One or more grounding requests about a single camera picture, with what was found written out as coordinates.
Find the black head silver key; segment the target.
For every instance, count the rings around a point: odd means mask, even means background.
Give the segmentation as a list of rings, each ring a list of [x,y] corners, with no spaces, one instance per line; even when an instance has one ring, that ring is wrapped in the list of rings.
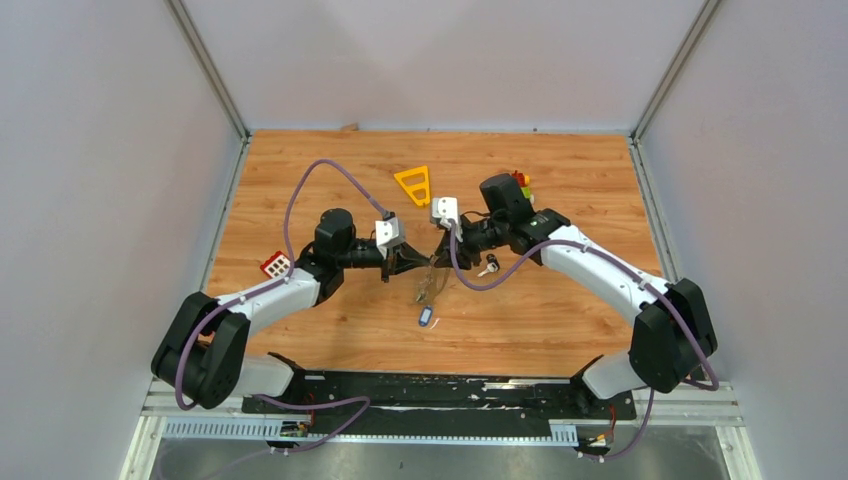
[[[497,256],[493,253],[489,253],[485,258],[484,267],[477,273],[477,277],[481,278],[486,275],[497,273],[501,269],[500,262]]]

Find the metal keyring with keys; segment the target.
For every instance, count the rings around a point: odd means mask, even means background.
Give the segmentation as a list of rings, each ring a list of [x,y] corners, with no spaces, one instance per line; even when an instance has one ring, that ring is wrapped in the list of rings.
[[[414,296],[416,304],[432,305],[447,285],[452,268],[438,266],[437,263],[438,259],[435,256],[430,258],[425,276],[419,283]]]

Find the blue key tag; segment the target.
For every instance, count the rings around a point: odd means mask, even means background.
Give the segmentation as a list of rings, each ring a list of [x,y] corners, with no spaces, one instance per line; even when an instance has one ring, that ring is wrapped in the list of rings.
[[[419,314],[418,325],[422,328],[428,327],[433,321],[433,308],[430,305],[425,305]]]

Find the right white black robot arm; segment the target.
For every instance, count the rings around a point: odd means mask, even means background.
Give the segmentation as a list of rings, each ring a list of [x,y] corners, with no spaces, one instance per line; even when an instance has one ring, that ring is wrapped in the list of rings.
[[[516,178],[498,174],[483,181],[480,192],[488,209],[478,221],[459,211],[454,197],[431,203],[431,220],[444,236],[437,265],[452,268],[475,291],[492,290],[517,270],[496,280],[474,284],[465,272],[482,262],[485,252],[509,247],[527,261],[561,273],[604,300],[632,328],[628,348],[590,361],[576,375],[571,403],[584,417],[596,417],[611,397],[650,388],[669,393],[686,383],[715,391],[719,380],[709,362],[717,336],[702,289],[692,280],[666,280],[625,262],[589,239],[564,215],[537,210]]]

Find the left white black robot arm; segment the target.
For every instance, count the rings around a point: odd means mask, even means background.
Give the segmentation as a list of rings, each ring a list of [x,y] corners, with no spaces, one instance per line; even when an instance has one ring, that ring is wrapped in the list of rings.
[[[248,340],[329,299],[348,269],[375,268],[388,281],[429,262],[406,242],[394,213],[376,221],[373,237],[360,238],[349,211],[327,210],[288,272],[220,297],[188,295],[152,357],[151,372],[174,388],[183,409],[214,409],[231,396],[260,394],[279,411],[296,412],[307,389],[294,378],[294,365],[277,354],[247,354]]]

